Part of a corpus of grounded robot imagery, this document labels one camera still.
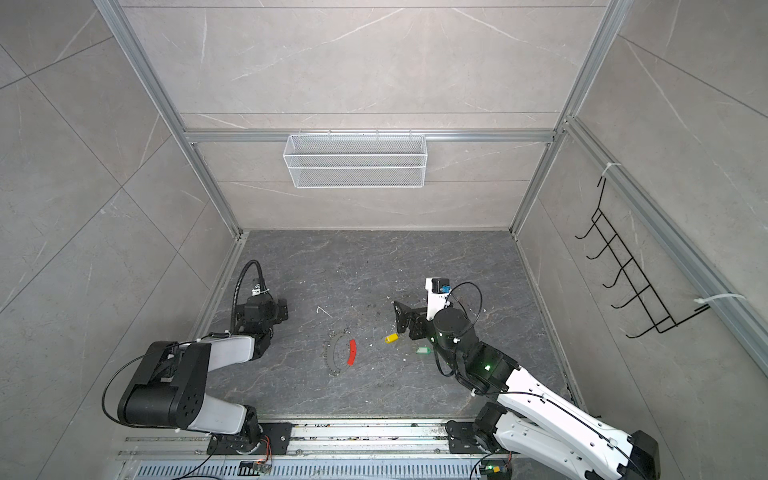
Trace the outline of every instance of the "marble wall tile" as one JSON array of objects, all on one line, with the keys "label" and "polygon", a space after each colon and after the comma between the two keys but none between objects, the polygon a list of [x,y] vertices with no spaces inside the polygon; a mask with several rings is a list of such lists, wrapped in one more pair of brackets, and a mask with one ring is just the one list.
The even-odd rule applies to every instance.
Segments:
[{"label": "marble wall tile", "polygon": [[683,476],[659,425],[617,348],[590,289],[547,211],[534,203],[519,236],[586,411],[629,433],[643,430],[658,442],[664,478]]},{"label": "marble wall tile", "polygon": [[768,318],[768,118],[621,38],[580,116]]},{"label": "marble wall tile", "polygon": [[766,23],[761,0],[637,0],[621,34],[768,114]]},{"label": "marble wall tile", "polygon": [[512,114],[181,114],[188,129],[553,128],[559,112]]},{"label": "marble wall tile", "polygon": [[121,184],[170,136],[113,38],[31,79]]},{"label": "marble wall tile", "polygon": [[[110,422],[101,412],[101,393],[114,372],[146,352],[152,342],[186,340],[207,294],[208,288],[177,254],[74,415],[40,480],[75,480],[83,478],[82,472],[88,472],[90,478],[107,478],[126,436],[158,435],[157,430],[129,429]],[[118,400],[137,365],[128,367],[110,386],[106,405],[112,415],[116,415]]]},{"label": "marble wall tile", "polygon": [[0,89],[0,309],[120,186],[28,79]]},{"label": "marble wall tile", "polygon": [[431,182],[523,180],[533,177],[544,153],[541,142],[434,142],[426,180]]},{"label": "marble wall tile", "polygon": [[0,2],[0,44],[27,74],[111,36],[91,0]]},{"label": "marble wall tile", "polygon": [[371,7],[603,7],[608,0],[121,0],[126,7],[252,7],[252,8],[371,8]]},{"label": "marble wall tile", "polygon": [[[215,178],[231,182],[290,182],[284,149],[285,145],[278,142],[200,144],[200,151]],[[427,150],[427,181],[528,181],[544,144],[433,142]]]},{"label": "marble wall tile", "polygon": [[422,188],[398,189],[297,189],[280,182],[219,185],[246,230],[505,230],[528,182],[427,182]]},{"label": "marble wall tile", "polygon": [[601,8],[126,8],[179,111],[559,111]]},{"label": "marble wall tile", "polygon": [[[762,399],[768,395],[765,376],[711,311],[663,334],[626,337],[650,326],[642,305],[635,300],[623,309],[611,308],[611,304],[631,298],[631,286],[622,276],[615,287],[603,287],[615,278],[617,263],[608,252],[597,260],[586,258],[604,245],[594,230],[584,240],[575,238],[589,228],[588,218],[600,194],[595,187],[599,177],[600,171],[579,146],[567,140],[540,193],[572,255],[571,262],[588,286],[584,296],[589,295],[598,305],[612,340],[686,478],[759,478],[763,456],[760,438],[768,428],[768,420],[761,413]],[[674,318],[681,320],[693,313],[697,292],[610,186],[601,206]],[[620,243],[612,245],[622,250]],[[634,271],[631,278],[638,288],[645,285]],[[660,305],[651,302],[650,310],[657,315]],[[584,354],[577,351],[575,356]],[[582,386],[579,378],[576,381]]]},{"label": "marble wall tile", "polygon": [[125,191],[176,249],[208,203],[208,193],[173,138],[125,184]]},{"label": "marble wall tile", "polygon": [[175,254],[118,192],[0,313],[0,477],[42,469]]},{"label": "marble wall tile", "polygon": [[18,67],[11,55],[0,46],[0,88],[24,77],[24,72]]},{"label": "marble wall tile", "polygon": [[208,202],[181,245],[179,253],[210,288],[216,281],[233,241],[232,234],[221,220],[216,207]]},{"label": "marble wall tile", "polygon": [[218,181],[290,182],[283,159],[285,143],[198,144],[208,169]]}]

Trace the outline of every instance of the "white wire basket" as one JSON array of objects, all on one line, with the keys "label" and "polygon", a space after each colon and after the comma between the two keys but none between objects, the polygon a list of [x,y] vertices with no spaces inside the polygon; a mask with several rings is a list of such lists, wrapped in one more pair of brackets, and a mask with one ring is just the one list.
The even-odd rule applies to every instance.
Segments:
[{"label": "white wire basket", "polygon": [[283,158],[296,188],[423,187],[419,134],[294,134]]}]

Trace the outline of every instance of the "marble floor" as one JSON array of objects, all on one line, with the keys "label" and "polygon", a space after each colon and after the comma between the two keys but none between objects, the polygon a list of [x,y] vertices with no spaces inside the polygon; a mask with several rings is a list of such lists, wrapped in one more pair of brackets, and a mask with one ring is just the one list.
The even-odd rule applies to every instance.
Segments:
[{"label": "marble floor", "polygon": [[[208,392],[256,406],[260,415],[472,417],[485,399],[472,398],[442,377],[432,355],[419,355],[407,335],[394,343],[392,301],[425,306],[424,279],[447,276],[477,283],[483,306],[478,336],[518,360],[555,392],[568,397],[563,374],[524,267],[507,232],[307,231],[250,233],[211,329],[229,326],[240,269],[261,262],[267,286],[286,298],[290,319],[275,326],[272,345],[258,360],[217,370]],[[256,269],[246,276],[250,294]],[[457,290],[476,311],[471,287]],[[329,331],[349,329],[356,340],[353,366],[331,376],[322,358]],[[339,346],[346,358],[347,351]]]}]

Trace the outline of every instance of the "aluminum rail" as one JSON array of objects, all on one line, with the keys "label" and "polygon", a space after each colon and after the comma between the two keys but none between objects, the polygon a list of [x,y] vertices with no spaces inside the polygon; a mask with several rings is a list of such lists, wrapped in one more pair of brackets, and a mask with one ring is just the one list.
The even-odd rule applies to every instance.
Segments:
[{"label": "aluminum rail", "polygon": [[[565,130],[600,170],[608,163],[618,163],[578,118],[567,119]],[[626,168],[609,168],[604,176],[702,297],[737,293],[726,277],[643,190]],[[765,320],[746,300],[719,298],[709,305],[768,376],[768,328]]]},{"label": "aluminum rail", "polygon": [[131,63],[131,67],[133,67],[141,84],[152,99],[154,106],[179,144],[181,151],[192,166],[197,178],[203,184],[211,202],[216,207],[216,210],[219,211],[219,215],[221,215],[224,223],[230,229],[232,236],[238,238],[242,230],[237,224],[229,204],[224,199],[221,190],[219,190],[219,185],[214,180],[213,175],[208,171],[200,152],[196,151],[184,137],[184,126],[181,123],[181,117],[150,65],[147,55],[144,53],[144,49],[136,37],[136,33],[123,13],[122,7],[116,0],[94,0],[94,3],[101,16],[104,17],[104,21],[107,22],[110,30],[112,30],[115,39],[128,58],[128,62]]},{"label": "aluminum rail", "polygon": [[414,134],[424,135],[427,141],[552,141],[554,132],[544,128],[516,128],[490,130],[447,130],[447,129],[243,129],[243,130],[188,130],[187,141],[207,142],[284,142],[293,134]]},{"label": "aluminum rail", "polygon": [[520,229],[525,223],[525,219],[528,218],[528,213],[533,207],[533,203],[538,196],[541,185],[544,184],[544,180],[552,168],[554,158],[558,155],[558,150],[562,143],[562,130],[563,124],[567,118],[576,115],[581,104],[584,103],[584,99],[587,97],[589,88],[594,82],[594,78],[597,76],[600,66],[603,65],[605,55],[616,38],[616,34],[624,23],[624,19],[627,17],[633,0],[612,0],[608,4],[605,10],[605,16],[603,17],[600,27],[598,27],[598,33],[594,36],[592,45],[589,48],[587,57],[584,60],[584,64],[581,66],[581,70],[578,72],[576,82],[574,83],[571,93],[568,95],[568,99],[565,101],[563,111],[560,113],[560,118],[555,127],[557,135],[554,142],[547,146],[544,153],[541,156],[536,171],[528,183],[528,188],[523,195],[523,199],[520,202],[518,211],[515,214],[515,218],[512,220],[512,225],[509,226],[509,231],[513,236],[520,234]]}]

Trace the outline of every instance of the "black cable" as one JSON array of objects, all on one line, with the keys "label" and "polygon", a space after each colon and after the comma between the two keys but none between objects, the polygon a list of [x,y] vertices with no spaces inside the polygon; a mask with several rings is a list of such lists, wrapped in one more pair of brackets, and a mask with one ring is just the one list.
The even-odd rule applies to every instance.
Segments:
[{"label": "black cable", "polygon": [[605,437],[603,434],[601,434],[601,433],[600,433],[600,432],[598,432],[597,430],[593,429],[593,428],[592,428],[591,426],[589,426],[589,424],[587,424],[587,423],[586,423],[584,420],[582,420],[582,419],[578,418],[576,415],[574,415],[572,412],[569,412],[569,411],[568,411],[566,408],[564,408],[563,406],[560,406],[559,404],[557,404],[557,403],[555,403],[555,402],[552,402],[550,399],[546,399],[546,398],[545,398],[543,395],[539,395],[539,394],[537,394],[537,393],[532,393],[532,392],[501,392],[501,391],[499,391],[499,392],[486,392],[486,393],[482,393],[481,395],[483,395],[483,396],[488,396],[488,395],[502,395],[502,394],[518,394],[518,395],[528,395],[528,396],[534,396],[534,397],[536,397],[536,398],[538,398],[538,399],[546,400],[547,402],[551,403],[552,405],[554,405],[554,406],[558,407],[560,410],[562,410],[563,412],[565,412],[565,413],[569,414],[571,417],[573,417],[574,419],[576,419],[576,420],[577,420],[579,423],[581,423],[583,426],[587,427],[587,428],[588,428],[588,429],[590,429],[592,432],[594,432],[594,434],[595,434],[595,435],[597,435],[599,439],[602,439],[602,440],[606,441],[606,442],[608,443],[608,445],[610,446],[610,448],[618,450],[618,452],[619,452],[619,453],[621,453],[621,454],[622,454],[622,455],[623,455],[623,456],[624,456],[624,457],[625,457],[625,458],[626,458],[626,459],[627,459],[627,460],[628,460],[628,461],[629,461],[629,462],[630,462],[632,465],[634,465],[634,467],[637,469],[637,473],[638,473],[638,474],[640,474],[640,476],[641,476],[641,477],[643,477],[643,479],[644,479],[644,480],[648,480],[648,478],[647,478],[647,477],[646,477],[646,476],[643,474],[643,472],[640,470],[640,467],[638,467],[638,466],[637,466],[637,463],[635,463],[635,462],[632,460],[632,458],[630,458],[630,457],[629,457],[629,455],[627,455],[626,453],[624,453],[624,451],[623,451],[623,450],[621,450],[620,448],[618,448],[618,447],[617,447],[617,446],[615,446],[615,445],[611,445],[611,441],[610,441],[610,440],[609,440],[607,437]]},{"label": "black cable", "polygon": [[472,470],[470,470],[470,471],[469,471],[469,480],[472,480],[472,474],[473,474],[473,473],[475,473],[475,468],[477,468],[477,467],[478,467],[478,465],[480,465],[480,462],[482,462],[483,460],[485,460],[486,458],[488,458],[488,457],[489,457],[489,456],[491,456],[491,455],[493,455],[493,452],[491,452],[491,453],[488,453],[488,454],[487,454],[485,457],[483,457],[483,458],[480,458],[480,459],[477,461],[477,463],[475,463],[475,466],[474,466],[474,467],[472,467]]},{"label": "black cable", "polygon": [[451,296],[451,295],[453,295],[453,298],[455,298],[455,299],[456,299],[456,301],[458,302],[458,304],[459,304],[459,305],[462,305],[462,303],[461,303],[461,302],[458,300],[458,297],[456,297],[456,295],[453,293],[453,292],[454,292],[454,290],[456,290],[457,288],[459,288],[461,285],[472,285],[474,288],[476,288],[476,289],[477,289],[477,291],[478,291],[478,294],[480,295],[480,305],[478,306],[478,312],[477,312],[477,315],[475,315],[475,319],[474,319],[474,320],[472,320],[472,321],[469,323],[469,325],[467,325],[467,326],[466,326],[466,328],[464,328],[464,329],[462,330],[462,332],[461,332],[461,333],[459,333],[458,335],[456,335],[456,338],[459,338],[460,336],[464,335],[464,334],[465,334],[465,333],[467,333],[467,332],[468,332],[468,331],[469,331],[469,330],[470,330],[470,329],[471,329],[473,326],[475,326],[475,324],[478,322],[478,319],[480,318],[480,312],[482,311],[482,290],[480,290],[480,287],[479,287],[479,286],[477,286],[476,284],[474,284],[473,282],[461,282],[459,285],[457,285],[457,286],[454,286],[453,288],[451,288],[451,289],[449,290],[449,292],[448,292],[448,296]]},{"label": "black cable", "polygon": [[235,293],[232,295],[232,313],[230,315],[230,334],[232,335],[237,334],[237,294],[240,292],[240,285],[243,283],[245,274],[253,265],[256,265],[256,270],[259,273],[259,289],[262,291],[266,290],[266,285],[264,285],[264,274],[261,272],[261,263],[259,263],[258,260],[248,260],[243,269],[240,271],[240,276],[237,277],[237,282],[235,283]]},{"label": "black cable", "polygon": [[208,460],[210,460],[210,457],[212,457],[212,456],[214,456],[214,454],[210,454],[210,455],[208,455],[208,458],[206,458],[205,460],[203,460],[203,461],[202,461],[202,463],[200,463],[200,464],[199,464],[197,467],[195,467],[195,468],[192,468],[192,469],[191,469],[189,472],[185,473],[185,474],[184,474],[184,475],[182,475],[181,477],[172,478],[172,480],[181,480],[182,478],[194,478],[194,477],[197,477],[197,478],[200,478],[200,477],[202,477],[202,478],[217,478],[217,477],[214,477],[214,476],[212,476],[212,475],[192,475],[192,474],[193,474],[193,473],[195,473],[195,472],[196,472],[198,469],[200,469],[200,467],[202,467],[203,465],[205,465],[205,462],[207,462]]},{"label": "black cable", "polygon": [[[182,345],[189,345],[190,343],[195,343],[195,342],[196,342],[196,340],[193,340],[191,342],[171,343],[169,346],[166,346],[165,349],[176,348],[177,346],[182,346]],[[120,420],[118,420],[115,417],[113,417],[112,415],[110,415],[109,412],[107,412],[107,406],[105,405],[106,398],[107,398],[107,390],[109,389],[109,385],[111,385],[112,382],[114,381],[115,377],[117,377],[120,374],[120,372],[122,372],[123,370],[128,368],[128,366],[130,364],[132,364],[133,362],[141,360],[145,356],[154,355],[156,353],[157,353],[157,350],[154,350],[153,352],[145,353],[142,356],[136,357],[135,359],[133,359],[130,362],[128,362],[125,365],[123,365],[117,372],[114,373],[112,378],[109,379],[109,382],[107,382],[107,385],[104,387],[104,391],[101,393],[101,411],[104,412],[104,414],[107,416],[107,418],[110,419],[112,422],[115,422],[118,425],[122,425],[122,426],[126,426],[126,427],[131,427],[131,428],[135,428],[135,429],[173,429],[174,428],[174,427],[160,427],[160,426],[147,426],[147,425],[133,425],[133,424],[126,423],[126,422],[121,422]]]},{"label": "black cable", "polygon": [[453,370],[451,370],[448,373],[443,373],[442,366],[440,365],[440,355],[437,354],[437,348],[435,348],[433,353],[435,354],[435,364],[437,365],[437,370],[440,372],[440,375],[442,375],[442,376],[453,376],[453,373],[454,373]]}]

